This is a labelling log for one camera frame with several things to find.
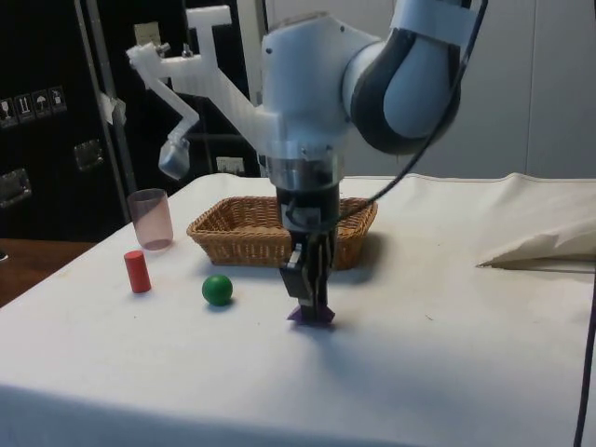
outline green ball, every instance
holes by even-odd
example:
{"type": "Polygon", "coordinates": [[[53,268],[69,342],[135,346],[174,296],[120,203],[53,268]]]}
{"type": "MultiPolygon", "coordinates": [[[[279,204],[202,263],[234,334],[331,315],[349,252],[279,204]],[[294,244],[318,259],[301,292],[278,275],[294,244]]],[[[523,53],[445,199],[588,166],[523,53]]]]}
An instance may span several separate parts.
{"type": "Polygon", "coordinates": [[[229,305],[233,291],[232,281],[224,275],[213,275],[203,282],[203,296],[210,305],[229,305]]]}

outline black cabinet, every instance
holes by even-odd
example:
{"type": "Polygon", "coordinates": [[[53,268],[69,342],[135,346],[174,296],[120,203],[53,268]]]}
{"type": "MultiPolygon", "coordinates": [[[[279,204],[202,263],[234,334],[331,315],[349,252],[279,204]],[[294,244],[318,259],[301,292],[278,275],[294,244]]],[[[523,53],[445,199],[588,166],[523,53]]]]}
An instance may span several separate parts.
{"type": "Polygon", "coordinates": [[[184,98],[201,116],[189,134],[191,171],[180,182],[160,172],[160,148],[180,118],[126,55],[143,27],[170,55],[185,43],[199,51],[184,10],[217,5],[233,20],[214,30],[220,68],[248,94],[236,0],[0,2],[0,237],[99,241],[126,222],[133,190],[172,194],[217,172],[218,157],[242,158],[242,175],[260,176],[253,148],[198,98],[184,98]],[[126,104],[125,122],[105,122],[100,92],[126,104]]]}
{"type": "Polygon", "coordinates": [[[0,237],[107,237],[123,197],[74,3],[0,2],[0,41],[0,237]]]}

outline purple block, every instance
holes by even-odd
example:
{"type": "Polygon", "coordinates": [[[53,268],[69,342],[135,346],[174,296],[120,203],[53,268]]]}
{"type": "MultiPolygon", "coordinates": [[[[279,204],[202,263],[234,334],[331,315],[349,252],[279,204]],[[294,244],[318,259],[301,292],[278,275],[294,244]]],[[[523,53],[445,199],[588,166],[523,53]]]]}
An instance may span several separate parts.
{"type": "Polygon", "coordinates": [[[335,317],[335,312],[333,312],[329,307],[324,305],[318,309],[318,318],[317,319],[304,318],[302,315],[302,308],[300,306],[298,306],[290,314],[290,316],[288,317],[288,320],[295,321],[297,324],[327,325],[333,321],[334,317],[335,317]]]}

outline wooden surface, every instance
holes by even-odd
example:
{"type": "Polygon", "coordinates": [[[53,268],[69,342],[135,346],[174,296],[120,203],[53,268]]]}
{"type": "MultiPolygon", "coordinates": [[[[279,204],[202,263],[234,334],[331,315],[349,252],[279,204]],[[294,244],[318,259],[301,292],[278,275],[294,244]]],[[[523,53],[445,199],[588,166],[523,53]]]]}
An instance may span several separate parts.
{"type": "Polygon", "coordinates": [[[45,240],[0,239],[0,307],[10,303],[95,244],[45,240]]]}

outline purple object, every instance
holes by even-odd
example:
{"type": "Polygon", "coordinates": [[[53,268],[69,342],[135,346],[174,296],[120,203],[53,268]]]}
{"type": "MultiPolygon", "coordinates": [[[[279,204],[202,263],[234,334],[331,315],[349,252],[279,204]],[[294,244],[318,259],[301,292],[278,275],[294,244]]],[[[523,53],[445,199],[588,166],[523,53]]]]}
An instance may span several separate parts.
{"type": "Polygon", "coordinates": [[[162,250],[174,239],[168,195],[162,189],[143,189],[129,196],[129,209],[137,240],[146,250],[162,250]]]}
{"type": "Polygon", "coordinates": [[[328,325],[328,324],[331,324],[331,322],[333,321],[333,318],[335,318],[335,312],[333,312],[326,305],[318,308],[316,320],[313,320],[311,318],[304,318],[304,316],[302,314],[302,308],[300,306],[298,306],[290,314],[290,316],[288,317],[288,320],[295,321],[298,324],[328,325]]]}

